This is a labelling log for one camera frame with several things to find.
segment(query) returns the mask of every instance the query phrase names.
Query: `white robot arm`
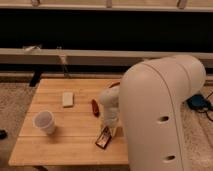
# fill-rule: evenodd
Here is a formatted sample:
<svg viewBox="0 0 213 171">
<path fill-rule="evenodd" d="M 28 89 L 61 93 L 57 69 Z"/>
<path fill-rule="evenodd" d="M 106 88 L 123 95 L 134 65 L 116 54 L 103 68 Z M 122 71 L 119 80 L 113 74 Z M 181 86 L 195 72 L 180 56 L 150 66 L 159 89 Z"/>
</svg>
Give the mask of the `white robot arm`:
<svg viewBox="0 0 213 171">
<path fill-rule="evenodd" d="M 150 60 L 124 74 L 117 98 L 111 89 L 101 94 L 106 120 L 108 104 L 119 99 L 131 171 L 189 171 L 180 106 L 202 88 L 205 76 L 203 65 L 192 56 Z"/>
</svg>

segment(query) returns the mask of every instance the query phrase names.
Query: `black cable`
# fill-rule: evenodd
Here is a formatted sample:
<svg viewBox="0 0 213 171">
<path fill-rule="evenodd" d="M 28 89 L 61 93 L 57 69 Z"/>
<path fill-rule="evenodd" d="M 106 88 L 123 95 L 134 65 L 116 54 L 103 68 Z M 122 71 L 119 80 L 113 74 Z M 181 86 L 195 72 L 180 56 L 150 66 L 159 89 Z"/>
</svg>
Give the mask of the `black cable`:
<svg viewBox="0 0 213 171">
<path fill-rule="evenodd" d="M 208 101 L 208 98 L 213 95 L 213 91 L 206 97 L 206 100 Z M 209 106 L 208 108 L 204 108 L 203 110 L 196 110 L 197 113 L 205 113 L 206 117 L 209 121 L 213 122 L 213 119 L 209 116 L 208 111 L 213 111 L 213 106 Z"/>
<path fill-rule="evenodd" d="M 208 112 L 206 112 L 206 117 L 213 122 L 213 119 L 209 116 Z"/>
<path fill-rule="evenodd" d="M 206 97 L 206 99 L 208 99 L 209 97 L 211 97 L 213 94 L 213 91 Z"/>
</svg>

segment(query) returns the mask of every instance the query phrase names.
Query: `paper cup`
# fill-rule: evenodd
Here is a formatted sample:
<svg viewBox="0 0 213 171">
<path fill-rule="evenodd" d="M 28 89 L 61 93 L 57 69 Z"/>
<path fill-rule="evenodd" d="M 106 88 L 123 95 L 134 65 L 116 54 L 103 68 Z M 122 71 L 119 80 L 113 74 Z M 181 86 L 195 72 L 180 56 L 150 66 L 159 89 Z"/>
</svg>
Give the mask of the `paper cup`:
<svg viewBox="0 0 213 171">
<path fill-rule="evenodd" d="M 33 118 L 33 125 L 46 134 L 52 134 L 55 131 L 55 120 L 52 112 L 41 111 L 36 114 Z"/>
</svg>

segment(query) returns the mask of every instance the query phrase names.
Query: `red object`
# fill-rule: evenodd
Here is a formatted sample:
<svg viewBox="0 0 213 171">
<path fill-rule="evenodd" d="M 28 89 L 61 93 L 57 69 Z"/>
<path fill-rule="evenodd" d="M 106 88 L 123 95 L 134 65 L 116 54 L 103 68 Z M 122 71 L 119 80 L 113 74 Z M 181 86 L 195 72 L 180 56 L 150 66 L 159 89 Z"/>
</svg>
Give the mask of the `red object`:
<svg viewBox="0 0 213 171">
<path fill-rule="evenodd" d="M 93 114 L 94 114 L 96 117 L 99 117 L 100 112 L 99 112 L 98 103 L 97 103 L 96 100 L 94 100 L 94 99 L 92 99 L 91 103 L 92 103 L 92 111 L 93 111 Z"/>
<path fill-rule="evenodd" d="M 115 87 L 115 86 L 118 86 L 118 85 L 120 85 L 120 82 L 116 82 L 116 83 L 111 84 L 111 85 L 109 86 L 109 88 L 112 88 L 112 87 Z"/>
</svg>

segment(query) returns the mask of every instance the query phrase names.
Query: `wooden table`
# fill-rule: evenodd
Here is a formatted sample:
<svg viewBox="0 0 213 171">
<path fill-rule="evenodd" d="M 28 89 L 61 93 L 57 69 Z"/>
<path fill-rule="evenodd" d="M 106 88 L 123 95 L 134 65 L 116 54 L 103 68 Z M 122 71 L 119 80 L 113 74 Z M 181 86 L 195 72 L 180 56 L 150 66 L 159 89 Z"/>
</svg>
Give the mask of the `wooden table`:
<svg viewBox="0 0 213 171">
<path fill-rule="evenodd" d="M 91 99 L 117 79 L 43 79 L 27 112 L 9 160 L 11 166 L 128 164 L 122 128 L 106 150 L 95 145 L 100 119 L 92 114 Z M 62 107 L 62 93 L 74 92 L 74 107 Z M 52 111 L 56 132 L 47 136 L 32 125 L 33 116 Z"/>
</svg>

